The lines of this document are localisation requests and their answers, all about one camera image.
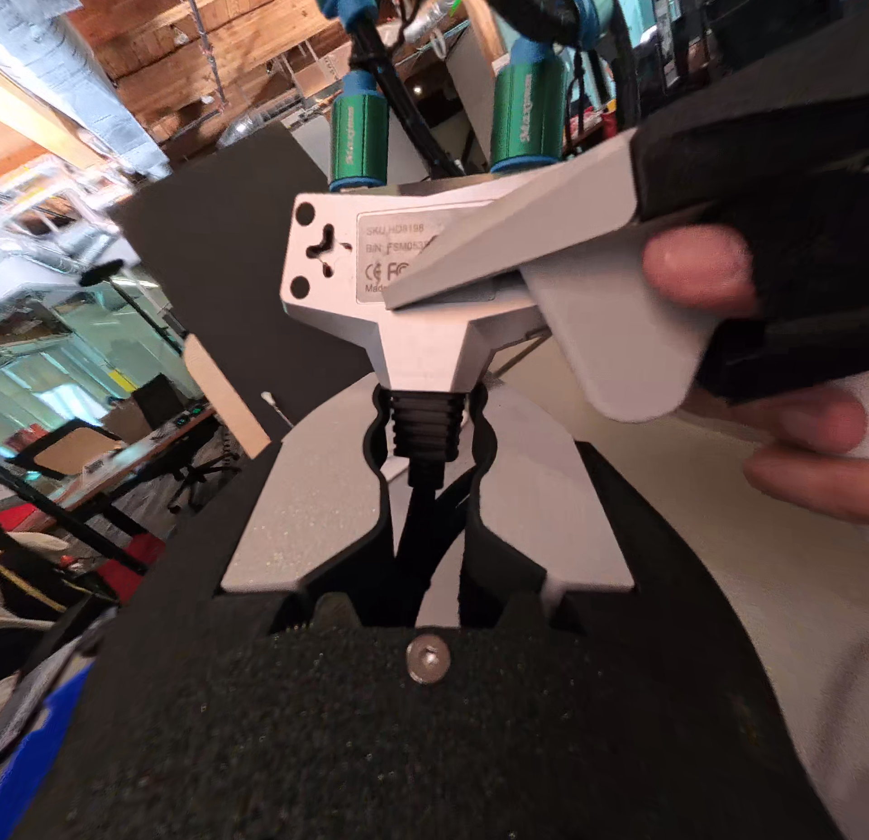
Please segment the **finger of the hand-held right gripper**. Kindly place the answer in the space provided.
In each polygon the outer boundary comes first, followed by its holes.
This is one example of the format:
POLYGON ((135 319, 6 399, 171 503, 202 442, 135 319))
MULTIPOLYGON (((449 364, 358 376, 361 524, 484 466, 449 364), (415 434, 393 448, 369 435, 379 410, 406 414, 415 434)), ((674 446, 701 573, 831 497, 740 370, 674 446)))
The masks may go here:
POLYGON ((588 153, 531 173, 528 181, 442 232, 383 293, 401 309, 443 292, 610 234, 637 210, 631 142, 624 131, 588 153))

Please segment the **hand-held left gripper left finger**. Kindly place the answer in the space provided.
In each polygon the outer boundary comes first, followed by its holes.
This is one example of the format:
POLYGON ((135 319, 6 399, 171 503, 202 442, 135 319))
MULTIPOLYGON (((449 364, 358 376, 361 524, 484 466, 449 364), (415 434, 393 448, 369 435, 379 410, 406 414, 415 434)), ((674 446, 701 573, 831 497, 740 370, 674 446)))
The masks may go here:
POLYGON ((364 625, 396 621, 388 393, 370 373, 284 438, 221 590, 288 594, 308 615, 343 593, 364 625))

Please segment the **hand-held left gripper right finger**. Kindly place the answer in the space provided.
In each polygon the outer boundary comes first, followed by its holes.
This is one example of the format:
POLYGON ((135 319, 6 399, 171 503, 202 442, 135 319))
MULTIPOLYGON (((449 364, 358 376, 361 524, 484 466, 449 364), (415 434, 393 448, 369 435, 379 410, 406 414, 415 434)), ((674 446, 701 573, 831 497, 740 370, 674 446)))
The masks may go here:
POLYGON ((574 592, 627 593, 635 580, 573 436, 500 380, 469 402, 473 478, 461 570, 461 623, 496 625, 536 596, 551 619, 574 592))

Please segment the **grey HDMI hub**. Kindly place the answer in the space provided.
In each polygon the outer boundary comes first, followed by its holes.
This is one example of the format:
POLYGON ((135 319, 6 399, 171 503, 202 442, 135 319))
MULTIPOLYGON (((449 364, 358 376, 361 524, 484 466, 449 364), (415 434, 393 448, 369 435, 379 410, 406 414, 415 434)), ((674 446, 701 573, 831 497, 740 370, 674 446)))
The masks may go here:
POLYGON ((280 286, 285 312, 362 347, 385 389, 471 392, 497 352, 548 330, 521 276, 500 274, 396 311, 383 292, 420 265, 430 242, 528 180, 297 194, 280 286))

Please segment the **blue plastic bin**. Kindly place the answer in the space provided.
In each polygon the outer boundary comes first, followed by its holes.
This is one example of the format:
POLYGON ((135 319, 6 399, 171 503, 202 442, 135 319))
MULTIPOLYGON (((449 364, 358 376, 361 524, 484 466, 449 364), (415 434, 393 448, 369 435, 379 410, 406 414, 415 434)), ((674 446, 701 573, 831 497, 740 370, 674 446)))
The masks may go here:
POLYGON ((76 668, 75 674, 62 675, 59 685, 39 704, 25 732, 12 747, 10 757, 2 763, 2 839, 11 837, 56 761, 92 665, 92 661, 87 661, 76 668))

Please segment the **grey desk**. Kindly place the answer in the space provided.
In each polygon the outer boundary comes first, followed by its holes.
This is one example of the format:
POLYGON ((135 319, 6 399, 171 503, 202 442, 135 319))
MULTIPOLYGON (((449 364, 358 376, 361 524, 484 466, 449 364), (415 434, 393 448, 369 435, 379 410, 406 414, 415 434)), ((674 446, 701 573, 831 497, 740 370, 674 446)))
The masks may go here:
POLYGON ((743 462, 764 434, 682 410, 637 425, 607 420, 551 339, 502 378, 592 443, 698 553, 773 686, 778 663, 812 650, 811 639, 868 639, 867 530, 750 487, 743 462))

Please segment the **person's right hand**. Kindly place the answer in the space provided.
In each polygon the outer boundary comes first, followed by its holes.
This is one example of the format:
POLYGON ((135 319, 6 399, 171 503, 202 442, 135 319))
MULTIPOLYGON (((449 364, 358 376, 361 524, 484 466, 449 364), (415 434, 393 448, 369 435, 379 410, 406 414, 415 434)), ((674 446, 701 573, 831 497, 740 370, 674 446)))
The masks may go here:
MULTIPOLYGON (((753 258, 731 228, 691 225, 660 232, 647 241, 642 266, 649 284, 672 303, 723 318, 758 312, 753 258)), ((820 386, 730 406, 695 388, 681 410, 766 436, 767 443, 743 465, 746 480, 758 491, 867 525, 868 463, 849 457, 866 437, 867 415, 850 391, 820 386)))

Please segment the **brown back chair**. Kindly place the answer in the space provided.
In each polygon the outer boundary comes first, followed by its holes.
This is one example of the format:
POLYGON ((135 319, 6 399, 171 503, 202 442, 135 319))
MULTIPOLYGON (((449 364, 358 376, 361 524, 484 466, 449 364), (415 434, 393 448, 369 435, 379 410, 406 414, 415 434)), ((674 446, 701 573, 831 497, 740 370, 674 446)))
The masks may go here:
POLYGON ((125 446, 123 440, 103 427, 75 419, 28 444, 10 464, 63 480, 81 474, 85 465, 125 446))

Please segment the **black board with wooden rim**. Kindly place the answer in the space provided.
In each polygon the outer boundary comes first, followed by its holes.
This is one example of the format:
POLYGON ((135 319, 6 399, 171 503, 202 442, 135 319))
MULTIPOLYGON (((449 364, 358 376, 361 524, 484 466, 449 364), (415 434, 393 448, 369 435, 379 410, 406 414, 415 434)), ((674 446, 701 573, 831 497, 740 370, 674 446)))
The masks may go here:
POLYGON ((141 187, 111 214, 189 333, 188 371, 251 457, 372 371, 363 348, 288 317, 280 285, 299 193, 327 178, 281 124, 141 187))

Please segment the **black round-top stand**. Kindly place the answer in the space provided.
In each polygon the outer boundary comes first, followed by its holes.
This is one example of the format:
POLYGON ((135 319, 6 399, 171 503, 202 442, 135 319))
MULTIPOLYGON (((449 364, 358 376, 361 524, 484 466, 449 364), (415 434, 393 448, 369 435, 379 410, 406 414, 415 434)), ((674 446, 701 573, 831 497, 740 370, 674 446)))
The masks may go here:
POLYGON ((79 284, 83 287, 110 285, 122 301, 138 314, 177 356, 183 356, 183 341, 187 332, 173 320, 168 307, 157 302, 152 291, 157 291, 158 286, 127 269, 122 259, 112 259, 85 270, 79 278, 79 284))

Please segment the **person's white shirt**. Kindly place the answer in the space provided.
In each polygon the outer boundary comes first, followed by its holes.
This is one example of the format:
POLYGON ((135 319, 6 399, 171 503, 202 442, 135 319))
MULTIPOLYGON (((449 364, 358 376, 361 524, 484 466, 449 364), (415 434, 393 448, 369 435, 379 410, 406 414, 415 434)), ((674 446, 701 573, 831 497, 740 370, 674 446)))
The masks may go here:
POLYGON ((774 688, 814 788, 846 838, 868 837, 868 639, 814 638, 774 688))

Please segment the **silver foil-wrapped duct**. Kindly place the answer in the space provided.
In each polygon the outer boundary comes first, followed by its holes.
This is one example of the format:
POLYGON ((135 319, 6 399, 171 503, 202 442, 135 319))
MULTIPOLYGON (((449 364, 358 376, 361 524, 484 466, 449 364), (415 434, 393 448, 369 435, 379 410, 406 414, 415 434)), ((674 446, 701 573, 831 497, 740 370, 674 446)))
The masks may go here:
POLYGON ((81 0, 1 0, 2 72, 73 120, 127 172, 167 177, 168 158, 122 103, 67 19, 81 0))

